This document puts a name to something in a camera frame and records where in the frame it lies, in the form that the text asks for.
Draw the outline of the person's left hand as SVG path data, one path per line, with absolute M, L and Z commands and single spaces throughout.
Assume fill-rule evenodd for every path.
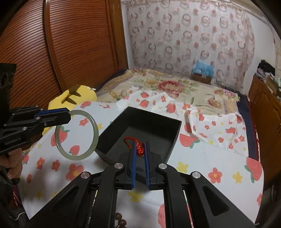
M 1 156 L 1 166 L 9 169 L 7 177 L 12 180 L 19 178 L 22 172 L 22 149 L 18 148 L 9 152 L 9 157 Z

